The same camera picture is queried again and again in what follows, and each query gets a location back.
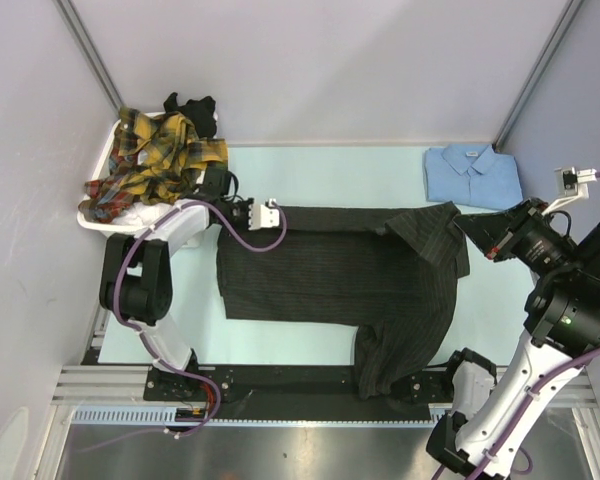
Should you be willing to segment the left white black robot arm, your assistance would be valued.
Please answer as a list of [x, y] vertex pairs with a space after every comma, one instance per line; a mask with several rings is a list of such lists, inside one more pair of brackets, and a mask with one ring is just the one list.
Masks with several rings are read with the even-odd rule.
[[151, 209], [152, 220], [136, 233], [115, 233], [106, 241], [99, 289], [100, 305], [131, 330], [177, 398], [194, 397], [201, 387], [196, 354], [170, 316], [173, 300], [171, 257], [189, 241], [224, 220], [246, 226], [253, 202], [238, 195], [239, 181], [224, 167], [210, 166], [193, 191], [172, 205]]

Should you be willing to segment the dark pinstriped long sleeve shirt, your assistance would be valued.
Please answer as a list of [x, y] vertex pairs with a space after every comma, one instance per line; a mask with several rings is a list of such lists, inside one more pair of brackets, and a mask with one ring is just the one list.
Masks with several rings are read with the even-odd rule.
[[452, 203], [406, 209], [286, 207], [286, 229], [222, 230], [217, 281], [231, 319], [355, 328], [362, 399], [423, 370], [454, 317], [467, 243]]

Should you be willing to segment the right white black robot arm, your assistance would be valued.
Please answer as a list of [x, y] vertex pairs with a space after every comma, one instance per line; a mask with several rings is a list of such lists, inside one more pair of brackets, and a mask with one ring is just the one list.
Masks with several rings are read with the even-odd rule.
[[556, 210], [531, 198], [455, 223], [493, 262], [517, 259], [537, 275], [527, 318], [502, 376], [469, 349], [441, 376], [452, 408], [435, 425], [427, 453], [466, 479], [507, 479], [521, 444], [551, 400], [600, 356], [600, 222], [580, 242], [551, 226]]

